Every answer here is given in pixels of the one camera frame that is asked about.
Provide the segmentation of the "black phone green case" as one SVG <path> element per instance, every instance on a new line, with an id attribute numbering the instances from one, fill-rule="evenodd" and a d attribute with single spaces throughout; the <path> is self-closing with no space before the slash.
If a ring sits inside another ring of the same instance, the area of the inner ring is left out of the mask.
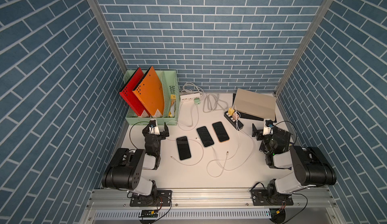
<path id="1" fill-rule="evenodd" d="M 177 149 L 180 160 L 186 160 L 191 158 L 191 152 L 189 148 L 188 139 L 186 136 L 178 137 L 176 139 Z"/>
<path id="2" fill-rule="evenodd" d="M 214 145 L 214 140 L 206 126 L 199 127 L 196 129 L 196 131 L 204 147 L 210 147 Z"/>

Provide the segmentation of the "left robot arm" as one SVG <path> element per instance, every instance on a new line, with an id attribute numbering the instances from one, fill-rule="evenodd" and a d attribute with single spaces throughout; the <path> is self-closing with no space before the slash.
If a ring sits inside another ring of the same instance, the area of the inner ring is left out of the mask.
<path id="1" fill-rule="evenodd" d="M 156 120 L 151 120 L 142 131 L 145 148 L 119 148 L 103 176 L 103 188 L 126 191 L 131 196 L 131 207 L 171 206 L 171 190 L 159 190 L 154 180 L 142 176 L 142 170 L 157 170 L 161 161 L 161 141 L 169 136 L 169 129 L 164 124 L 160 131 Z"/>

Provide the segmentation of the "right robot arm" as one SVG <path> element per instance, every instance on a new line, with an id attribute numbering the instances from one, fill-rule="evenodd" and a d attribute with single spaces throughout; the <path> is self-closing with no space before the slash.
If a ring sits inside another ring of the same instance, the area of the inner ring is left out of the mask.
<path id="1" fill-rule="evenodd" d="M 253 205 L 293 205 L 292 194 L 310 187 L 335 185 L 337 175 L 318 147 L 301 147 L 290 142 L 291 133 L 267 120 L 252 136 L 261 141 L 260 151 L 271 169 L 288 169 L 284 177 L 272 179 L 267 187 L 250 190 Z"/>

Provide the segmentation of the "black phone pink case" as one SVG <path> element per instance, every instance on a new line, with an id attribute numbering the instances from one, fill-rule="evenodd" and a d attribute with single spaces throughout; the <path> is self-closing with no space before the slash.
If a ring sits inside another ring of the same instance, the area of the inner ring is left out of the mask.
<path id="1" fill-rule="evenodd" d="M 222 122 L 213 123 L 212 126 L 220 143 L 226 142 L 230 139 Z"/>

